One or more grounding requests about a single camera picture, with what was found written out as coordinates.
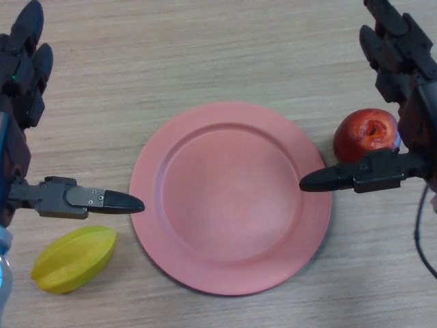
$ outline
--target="pink plate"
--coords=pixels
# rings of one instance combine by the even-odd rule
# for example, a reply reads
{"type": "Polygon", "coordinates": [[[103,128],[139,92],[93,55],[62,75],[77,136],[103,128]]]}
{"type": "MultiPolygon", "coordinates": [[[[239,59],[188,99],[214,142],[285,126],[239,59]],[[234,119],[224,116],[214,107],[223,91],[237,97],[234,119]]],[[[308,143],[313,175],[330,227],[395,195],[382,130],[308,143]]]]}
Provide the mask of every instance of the pink plate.
{"type": "Polygon", "coordinates": [[[150,258],[191,288],[259,292],[293,276],[319,247],[330,193],[299,180],[323,168],[309,138],[256,105],[218,102],[165,124],[135,164],[132,223],[150,258]]]}

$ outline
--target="apple stem cavity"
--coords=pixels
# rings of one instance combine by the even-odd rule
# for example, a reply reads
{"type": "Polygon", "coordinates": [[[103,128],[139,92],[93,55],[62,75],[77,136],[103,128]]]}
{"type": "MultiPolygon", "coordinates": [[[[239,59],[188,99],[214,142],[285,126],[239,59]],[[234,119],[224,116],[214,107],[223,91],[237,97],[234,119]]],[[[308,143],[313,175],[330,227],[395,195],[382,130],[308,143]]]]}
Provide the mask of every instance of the apple stem cavity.
{"type": "Polygon", "coordinates": [[[378,128],[376,126],[373,126],[372,129],[370,130],[369,135],[375,135],[375,133],[378,132],[378,128]]]}

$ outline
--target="apple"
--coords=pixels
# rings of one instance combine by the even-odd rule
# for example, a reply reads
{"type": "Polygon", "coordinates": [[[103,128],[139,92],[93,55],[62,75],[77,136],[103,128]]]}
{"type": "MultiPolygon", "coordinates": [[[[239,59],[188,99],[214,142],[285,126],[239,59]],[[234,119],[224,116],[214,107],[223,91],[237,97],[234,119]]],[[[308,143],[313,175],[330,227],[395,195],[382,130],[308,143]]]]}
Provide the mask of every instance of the apple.
{"type": "Polygon", "coordinates": [[[396,149],[400,143],[395,117],[383,109],[366,108],[350,114],[339,125],[334,153],[340,163],[351,163],[362,159],[366,152],[396,149]]]}

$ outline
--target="wood grain surface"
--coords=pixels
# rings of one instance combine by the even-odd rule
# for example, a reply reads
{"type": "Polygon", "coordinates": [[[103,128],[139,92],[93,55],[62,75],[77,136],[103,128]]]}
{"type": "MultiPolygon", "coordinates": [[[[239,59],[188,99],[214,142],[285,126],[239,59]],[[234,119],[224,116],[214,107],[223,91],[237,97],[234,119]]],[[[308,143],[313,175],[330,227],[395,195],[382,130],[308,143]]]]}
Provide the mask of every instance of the wood grain surface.
{"type": "MultiPolygon", "coordinates": [[[[127,191],[136,157],[157,129],[216,100],[269,107],[299,125],[328,164],[339,121],[386,104],[358,41],[373,18],[351,0],[43,0],[42,42],[55,63],[39,127],[27,133],[29,180],[47,175],[127,191]]],[[[8,32],[24,0],[1,0],[8,32]]],[[[393,1],[437,40],[435,0],[393,1]]],[[[128,216],[87,221],[17,212],[10,231],[14,290],[3,319],[28,327],[435,327],[437,281],[413,243],[423,182],[333,194],[323,246],[297,276],[250,297],[211,297],[165,277],[145,257],[128,216]],[[119,242],[108,267],[69,295],[36,288],[43,248],[102,224],[119,242]]],[[[423,244],[437,266],[437,217],[427,205],[423,244]]]]}

